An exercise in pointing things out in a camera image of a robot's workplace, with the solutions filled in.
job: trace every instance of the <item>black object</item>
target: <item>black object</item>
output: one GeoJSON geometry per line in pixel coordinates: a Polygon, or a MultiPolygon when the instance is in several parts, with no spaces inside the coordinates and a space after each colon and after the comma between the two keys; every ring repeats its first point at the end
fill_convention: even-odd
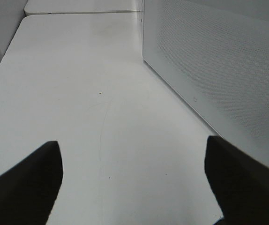
{"type": "Polygon", "coordinates": [[[205,173],[224,215],[217,224],[269,225],[269,168],[210,136],[205,173]]]}
{"type": "Polygon", "coordinates": [[[47,142],[0,176],[0,225],[44,225],[63,178],[60,148],[47,142]]]}

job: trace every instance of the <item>white table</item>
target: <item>white table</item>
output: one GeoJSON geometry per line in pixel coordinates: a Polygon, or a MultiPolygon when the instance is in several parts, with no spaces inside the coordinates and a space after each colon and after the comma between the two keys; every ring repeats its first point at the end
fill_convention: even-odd
{"type": "Polygon", "coordinates": [[[0,174],[58,140],[49,225],[209,225],[213,132],[142,60],[136,13],[26,17],[0,64],[0,174]]]}
{"type": "Polygon", "coordinates": [[[142,0],[28,0],[26,15],[135,12],[142,0]]]}

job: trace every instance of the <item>perforated panel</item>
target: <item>perforated panel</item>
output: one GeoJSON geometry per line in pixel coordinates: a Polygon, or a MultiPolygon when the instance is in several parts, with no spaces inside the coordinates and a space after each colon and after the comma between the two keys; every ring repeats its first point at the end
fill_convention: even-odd
{"type": "Polygon", "coordinates": [[[269,1],[234,2],[145,0],[143,55],[218,133],[269,165],[269,1]]]}

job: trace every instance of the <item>white wall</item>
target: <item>white wall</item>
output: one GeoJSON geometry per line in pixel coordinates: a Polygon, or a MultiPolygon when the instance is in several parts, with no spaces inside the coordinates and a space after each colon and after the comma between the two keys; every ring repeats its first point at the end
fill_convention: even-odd
{"type": "Polygon", "coordinates": [[[27,0],[0,0],[0,62],[25,17],[24,6],[27,0]]]}

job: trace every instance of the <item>white tabletop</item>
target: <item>white tabletop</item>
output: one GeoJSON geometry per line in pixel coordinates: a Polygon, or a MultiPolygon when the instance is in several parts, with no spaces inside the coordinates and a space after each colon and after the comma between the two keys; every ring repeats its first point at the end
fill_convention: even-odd
{"type": "Polygon", "coordinates": [[[131,12],[142,7],[142,0],[28,0],[26,15],[131,12]]]}
{"type": "Polygon", "coordinates": [[[0,174],[59,141],[49,225],[209,225],[212,131],[142,60],[137,13],[26,17],[0,64],[0,174]]]}

